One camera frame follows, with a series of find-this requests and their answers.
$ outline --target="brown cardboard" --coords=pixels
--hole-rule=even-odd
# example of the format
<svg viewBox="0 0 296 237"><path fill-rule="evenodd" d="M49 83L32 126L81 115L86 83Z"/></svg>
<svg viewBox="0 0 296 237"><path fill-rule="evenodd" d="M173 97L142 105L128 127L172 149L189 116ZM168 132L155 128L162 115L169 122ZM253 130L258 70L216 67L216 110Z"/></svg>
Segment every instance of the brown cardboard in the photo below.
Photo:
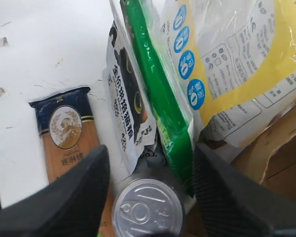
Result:
<svg viewBox="0 0 296 237"><path fill-rule="evenodd" d="M256 182L296 200L296 106L232 164Z"/></svg>

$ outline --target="can lid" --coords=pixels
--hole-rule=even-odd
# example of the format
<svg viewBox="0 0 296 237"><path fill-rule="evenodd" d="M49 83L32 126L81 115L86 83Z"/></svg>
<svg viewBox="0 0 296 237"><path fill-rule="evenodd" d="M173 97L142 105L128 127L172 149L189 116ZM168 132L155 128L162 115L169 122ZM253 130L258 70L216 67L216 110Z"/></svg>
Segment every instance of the can lid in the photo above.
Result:
<svg viewBox="0 0 296 237"><path fill-rule="evenodd" d="M169 231L179 235L184 211L171 187L155 179L129 183L117 197L113 224L120 237L139 237Z"/></svg>

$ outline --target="white surface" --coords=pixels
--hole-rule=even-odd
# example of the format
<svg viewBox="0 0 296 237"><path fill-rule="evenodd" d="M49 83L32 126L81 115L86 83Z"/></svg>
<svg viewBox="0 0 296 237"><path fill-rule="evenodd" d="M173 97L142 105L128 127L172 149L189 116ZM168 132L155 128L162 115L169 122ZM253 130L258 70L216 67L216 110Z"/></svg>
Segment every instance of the white surface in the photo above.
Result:
<svg viewBox="0 0 296 237"><path fill-rule="evenodd" d="M80 85L100 140L111 156L115 183L121 163L102 90L112 15L109 0L0 0L0 199L3 207L47 185L35 111L28 102Z"/></svg>

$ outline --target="blue label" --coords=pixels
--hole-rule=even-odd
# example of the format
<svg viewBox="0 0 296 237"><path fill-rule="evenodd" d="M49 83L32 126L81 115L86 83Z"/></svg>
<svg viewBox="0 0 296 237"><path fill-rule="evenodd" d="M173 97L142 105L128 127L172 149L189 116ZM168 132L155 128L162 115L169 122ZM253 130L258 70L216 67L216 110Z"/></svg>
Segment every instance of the blue label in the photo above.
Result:
<svg viewBox="0 0 296 237"><path fill-rule="evenodd" d="M174 41L174 51L176 53L180 53L184 47L186 46L189 38L189 27L184 26L182 30L180 30L176 40Z"/></svg>
<svg viewBox="0 0 296 237"><path fill-rule="evenodd" d="M194 110L199 110L205 102L205 85L199 79L193 79L187 86L187 99Z"/></svg>
<svg viewBox="0 0 296 237"><path fill-rule="evenodd" d="M179 12L176 16L176 18L174 19L173 22L173 30L178 30L179 28L181 28L181 26L184 24L184 21L186 19L186 5L182 5L179 9Z"/></svg>
<svg viewBox="0 0 296 237"><path fill-rule="evenodd" d="M179 73L186 80L191 76L195 65L195 57L191 50L184 52L179 60Z"/></svg>

